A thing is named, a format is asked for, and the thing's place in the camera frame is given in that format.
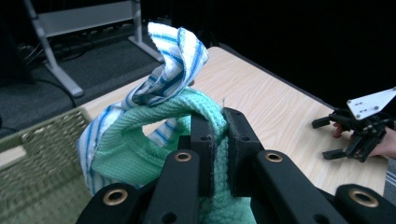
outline table surface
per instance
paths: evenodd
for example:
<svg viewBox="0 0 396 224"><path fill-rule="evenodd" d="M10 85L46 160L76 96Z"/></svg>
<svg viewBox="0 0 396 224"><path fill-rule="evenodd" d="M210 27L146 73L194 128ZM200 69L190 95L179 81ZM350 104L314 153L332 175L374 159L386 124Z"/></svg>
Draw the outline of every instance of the table surface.
<svg viewBox="0 0 396 224"><path fill-rule="evenodd" d="M332 138L332 125L312 128L312 120L332 113L329 107L224 49L208 51L209 61L193 87L220 105L245 114L264 148L288 155L316 187L330 194L340 185L354 183L383 195L386 159L359 162L322 158L323 151L346 148L349 137L344 133L341 138ZM82 107L94 118L146 79L143 77Z"/></svg>

